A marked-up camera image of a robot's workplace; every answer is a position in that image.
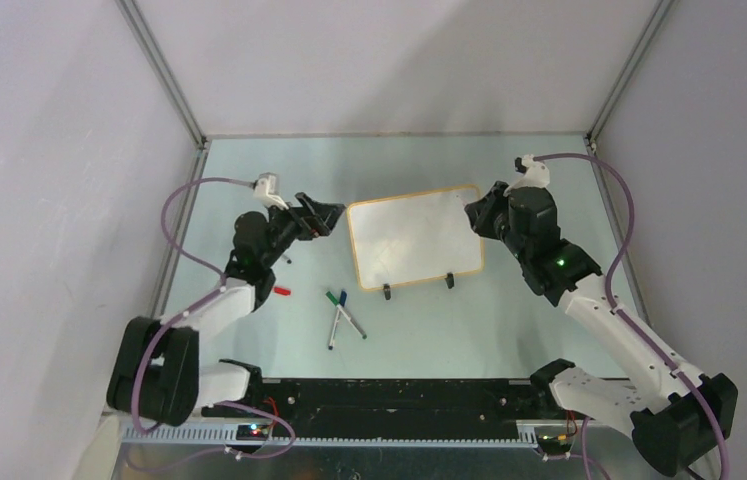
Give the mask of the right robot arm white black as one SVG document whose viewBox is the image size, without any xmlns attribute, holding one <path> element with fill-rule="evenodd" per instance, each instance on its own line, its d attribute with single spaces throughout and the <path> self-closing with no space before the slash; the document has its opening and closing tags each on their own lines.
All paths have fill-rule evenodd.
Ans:
<svg viewBox="0 0 747 480">
<path fill-rule="evenodd" d="M 723 373 L 708 376 L 687 362 L 607 292 L 598 263 L 562 237 L 547 189 L 496 182 L 464 210 L 471 230 L 502 242 L 527 286 L 594 335 L 631 383 L 604 381 L 557 359 L 530 377 L 537 414 L 555 418 L 569 410 L 609 426 L 668 477 L 729 437 L 736 385 Z"/>
</svg>

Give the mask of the whiteboard with orange frame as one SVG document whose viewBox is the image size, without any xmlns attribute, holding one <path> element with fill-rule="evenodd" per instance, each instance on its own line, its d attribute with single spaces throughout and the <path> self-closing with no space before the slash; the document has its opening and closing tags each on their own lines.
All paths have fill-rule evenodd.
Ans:
<svg viewBox="0 0 747 480">
<path fill-rule="evenodd" d="M 346 219 L 361 290 L 482 271 L 484 243 L 465 213 L 479 197 L 478 187 L 467 184 L 349 205 Z"/>
</svg>

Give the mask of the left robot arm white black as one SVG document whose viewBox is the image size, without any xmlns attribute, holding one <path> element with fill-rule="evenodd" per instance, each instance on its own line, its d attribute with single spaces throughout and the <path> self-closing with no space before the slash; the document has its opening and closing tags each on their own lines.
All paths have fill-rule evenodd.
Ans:
<svg viewBox="0 0 747 480">
<path fill-rule="evenodd" d="M 203 298 L 165 320 L 136 317 L 125 328 L 106 392 L 113 410 L 156 424 L 179 426 L 201 407 L 227 402 L 241 416 L 265 403 L 258 372 L 234 360 L 204 366 L 203 342 L 258 310 L 273 291 L 274 265 L 296 241 L 329 236 L 346 207 L 304 193 L 287 208 L 271 205 L 234 223 L 224 272 Z"/>
</svg>

